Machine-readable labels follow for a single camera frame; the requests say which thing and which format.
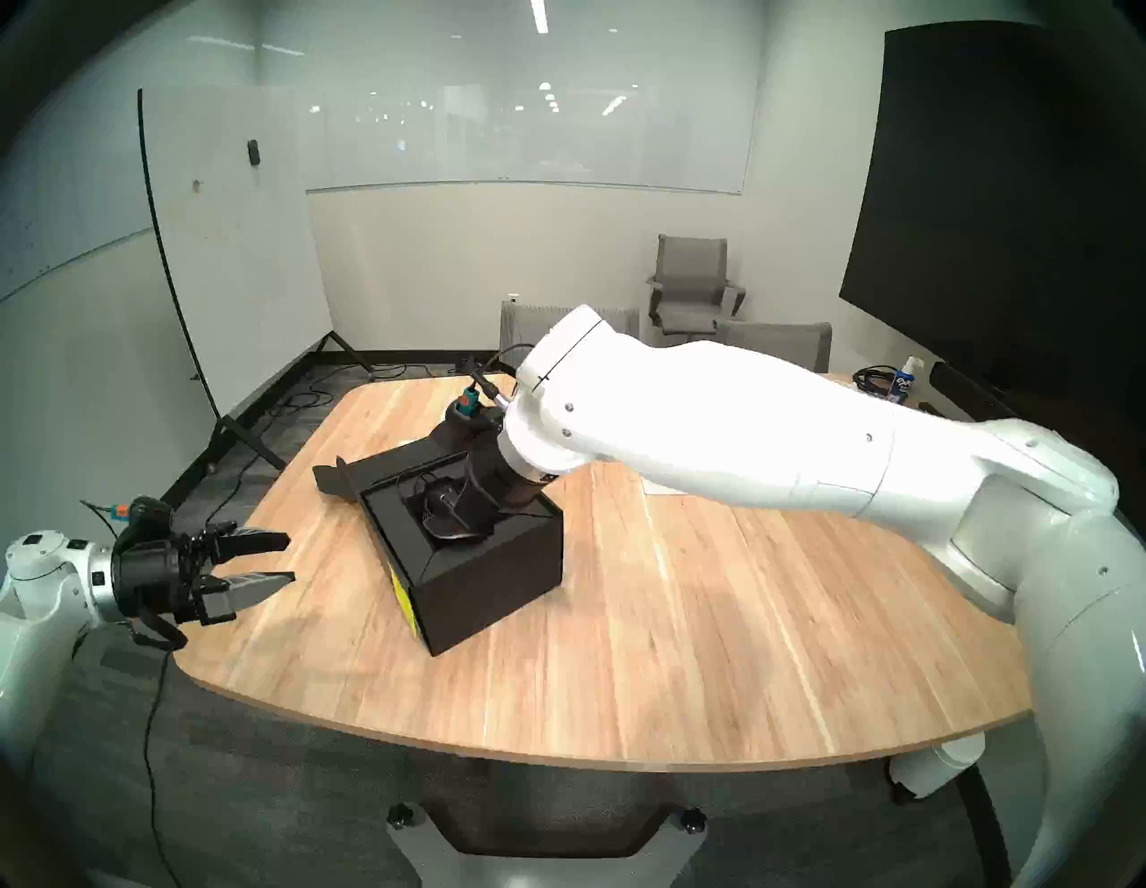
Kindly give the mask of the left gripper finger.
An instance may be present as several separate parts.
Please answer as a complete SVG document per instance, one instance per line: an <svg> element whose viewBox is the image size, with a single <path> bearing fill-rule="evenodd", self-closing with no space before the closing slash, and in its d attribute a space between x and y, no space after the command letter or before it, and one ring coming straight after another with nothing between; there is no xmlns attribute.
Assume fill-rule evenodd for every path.
<svg viewBox="0 0 1146 888"><path fill-rule="evenodd" d="M241 557L282 552L290 543L290 535L283 532L238 524L207 525L207 553L213 566L221 566Z"/></svg>
<svg viewBox="0 0 1146 888"><path fill-rule="evenodd" d="M194 618L203 626L231 622L295 582L295 573L251 572L226 576L203 575L193 584Z"/></svg>

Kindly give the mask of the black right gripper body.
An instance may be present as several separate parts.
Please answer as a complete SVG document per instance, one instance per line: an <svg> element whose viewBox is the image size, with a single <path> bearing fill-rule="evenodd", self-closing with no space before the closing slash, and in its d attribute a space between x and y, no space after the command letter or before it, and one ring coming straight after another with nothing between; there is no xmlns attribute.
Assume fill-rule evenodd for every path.
<svg viewBox="0 0 1146 888"><path fill-rule="evenodd" d="M501 433L485 432L474 439L465 462L464 479L472 479L482 493L482 514L520 511L549 484L549 476L518 456L507 458Z"/></svg>

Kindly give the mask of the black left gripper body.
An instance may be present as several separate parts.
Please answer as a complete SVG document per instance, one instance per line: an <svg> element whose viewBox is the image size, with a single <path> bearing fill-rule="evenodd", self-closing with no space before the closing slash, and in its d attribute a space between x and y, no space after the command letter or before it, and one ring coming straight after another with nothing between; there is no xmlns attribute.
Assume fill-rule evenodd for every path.
<svg viewBox="0 0 1146 888"><path fill-rule="evenodd" d="M121 621L141 621L148 612L170 615L176 624L220 622L219 614L207 612L201 580L205 566L219 558L220 531L207 526L193 536L163 526L121 531L112 548L112 594Z"/></svg>

